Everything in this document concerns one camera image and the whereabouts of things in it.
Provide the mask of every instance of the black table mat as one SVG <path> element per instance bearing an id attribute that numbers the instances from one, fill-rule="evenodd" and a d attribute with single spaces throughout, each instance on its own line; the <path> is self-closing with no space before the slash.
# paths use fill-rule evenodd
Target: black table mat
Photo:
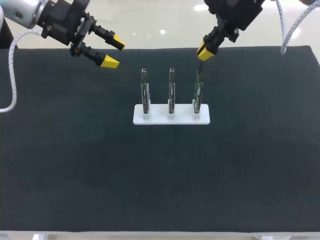
<path id="1" fill-rule="evenodd" d="M 152 103 L 190 103 L 195 49 L 18 49 L 17 106 L 0 114 L 1 231 L 320 232 L 320 67 L 311 49 L 225 48 L 205 65 L 205 126 L 135 126 Z M 0 107 L 11 102 L 0 51 Z"/>

